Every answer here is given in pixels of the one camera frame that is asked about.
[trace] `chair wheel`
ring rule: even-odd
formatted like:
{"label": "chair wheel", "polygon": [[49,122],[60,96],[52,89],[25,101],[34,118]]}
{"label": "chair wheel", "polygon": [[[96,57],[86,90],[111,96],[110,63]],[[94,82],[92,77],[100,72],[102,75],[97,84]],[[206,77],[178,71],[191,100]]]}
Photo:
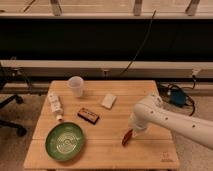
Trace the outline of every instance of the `chair wheel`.
{"label": "chair wheel", "polygon": [[18,104],[24,103],[23,98],[21,96],[16,96],[16,103],[18,103]]}
{"label": "chair wheel", "polygon": [[16,134],[19,137],[23,137],[27,133],[27,130],[24,127],[20,127],[17,129]]}

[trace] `chocolate bar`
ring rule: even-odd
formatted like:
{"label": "chocolate bar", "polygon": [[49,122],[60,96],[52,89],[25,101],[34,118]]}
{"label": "chocolate bar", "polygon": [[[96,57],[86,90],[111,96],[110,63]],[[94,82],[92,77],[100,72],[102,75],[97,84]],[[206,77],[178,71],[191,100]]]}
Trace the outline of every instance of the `chocolate bar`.
{"label": "chocolate bar", "polygon": [[91,112],[90,110],[86,108],[81,108],[78,112],[78,116],[94,125],[99,119],[99,116],[97,114]]}

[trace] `office chair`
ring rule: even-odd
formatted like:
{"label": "office chair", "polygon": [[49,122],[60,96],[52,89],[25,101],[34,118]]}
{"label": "office chair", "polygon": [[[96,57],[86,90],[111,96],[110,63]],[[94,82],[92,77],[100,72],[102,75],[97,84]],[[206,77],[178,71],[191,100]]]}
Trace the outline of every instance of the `office chair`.
{"label": "office chair", "polygon": [[[0,90],[3,89],[6,82],[7,82],[6,76],[5,76],[3,67],[1,66],[1,63],[0,63]],[[22,97],[15,94],[15,95],[12,95],[9,98],[5,99],[4,101],[0,102],[0,110],[1,110],[1,108],[6,106],[8,103],[13,101],[14,99],[16,100],[17,104],[23,103]],[[11,127],[11,128],[16,128],[17,129],[16,133],[19,137],[22,137],[27,133],[27,130],[22,125],[12,123],[12,122],[8,122],[8,121],[3,121],[1,119],[0,119],[0,126],[7,126],[7,127]]]}
{"label": "office chair", "polygon": [[[23,103],[22,97],[15,94],[15,95],[10,96],[9,98],[5,99],[4,101],[2,101],[0,103],[0,110],[1,110],[1,108],[3,108],[5,105],[10,103],[14,99],[16,100],[17,104]],[[7,126],[7,127],[11,127],[11,128],[16,128],[17,129],[16,133],[19,137],[22,137],[27,133],[27,130],[22,125],[19,125],[19,124],[16,124],[16,123],[0,120],[0,126]]]}

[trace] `bottle cap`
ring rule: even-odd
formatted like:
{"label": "bottle cap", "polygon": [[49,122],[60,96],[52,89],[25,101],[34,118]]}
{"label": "bottle cap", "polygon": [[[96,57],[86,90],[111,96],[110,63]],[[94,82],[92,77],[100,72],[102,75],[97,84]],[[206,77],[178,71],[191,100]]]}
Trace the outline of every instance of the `bottle cap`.
{"label": "bottle cap", "polygon": [[60,121],[60,122],[63,121],[63,116],[62,115],[57,115],[56,116],[56,120]]}

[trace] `wooden table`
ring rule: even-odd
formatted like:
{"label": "wooden table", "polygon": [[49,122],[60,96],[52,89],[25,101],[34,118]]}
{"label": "wooden table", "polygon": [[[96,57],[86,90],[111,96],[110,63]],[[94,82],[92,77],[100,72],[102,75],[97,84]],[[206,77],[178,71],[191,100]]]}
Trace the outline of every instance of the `wooden table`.
{"label": "wooden table", "polygon": [[[169,130],[149,124],[126,147],[121,145],[133,106],[149,93],[158,93],[154,81],[85,81],[82,98],[73,97],[66,81],[53,81],[49,92],[60,96],[65,121],[78,124],[86,137],[73,160],[56,162],[45,151],[45,139],[58,123],[46,99],[25,162],[25,169],[177,169],[179,161]],[[106,93],[117,96],[111,110],[100,104]],[[77,116],[85,107],[100,115],[96,125]]]}

